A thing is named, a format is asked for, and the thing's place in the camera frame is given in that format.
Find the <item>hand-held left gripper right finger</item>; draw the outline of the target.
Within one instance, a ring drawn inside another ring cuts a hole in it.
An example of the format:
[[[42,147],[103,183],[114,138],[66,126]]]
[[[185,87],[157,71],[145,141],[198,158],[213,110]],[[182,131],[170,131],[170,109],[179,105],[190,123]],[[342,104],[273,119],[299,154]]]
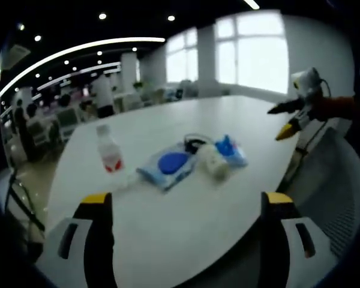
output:
[[[261,194],[259,287],[315,287],[336,264],[329,238],[288,195]]]

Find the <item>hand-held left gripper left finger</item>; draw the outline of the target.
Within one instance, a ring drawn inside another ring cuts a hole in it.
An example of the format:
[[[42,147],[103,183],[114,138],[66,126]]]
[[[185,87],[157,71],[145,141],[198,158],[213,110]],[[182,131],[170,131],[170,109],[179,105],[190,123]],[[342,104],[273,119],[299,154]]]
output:
[[[84,198],[48,234],[36,267],[55,287],[116,287],[112,194]]]

